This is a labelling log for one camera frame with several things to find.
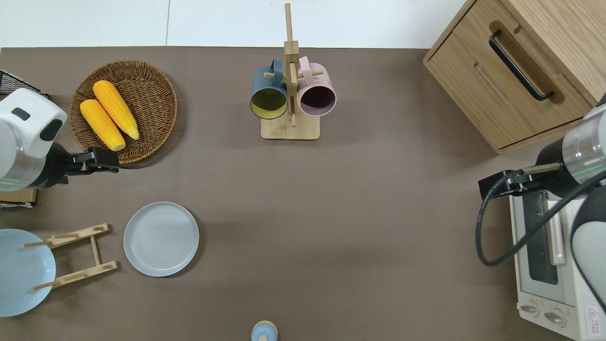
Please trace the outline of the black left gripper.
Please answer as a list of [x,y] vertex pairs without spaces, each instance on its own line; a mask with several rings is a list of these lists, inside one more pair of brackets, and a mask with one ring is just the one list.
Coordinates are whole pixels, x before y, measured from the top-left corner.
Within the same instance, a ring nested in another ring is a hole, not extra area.
[[66,176],[90,175],[95,172],[118,173],[120,169],[116,152],[101,147],[89,147],[82,153],[72,153]]

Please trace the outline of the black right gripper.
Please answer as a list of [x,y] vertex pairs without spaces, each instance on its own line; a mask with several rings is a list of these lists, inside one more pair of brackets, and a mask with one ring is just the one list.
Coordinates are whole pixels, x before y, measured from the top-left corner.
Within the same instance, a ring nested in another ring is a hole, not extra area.
[[562,168],[562,163],[548,163],[522,169],[506,169],[478,181],[479,192],[482,199],[492,199],[543,191],[547,189],[544,178]]

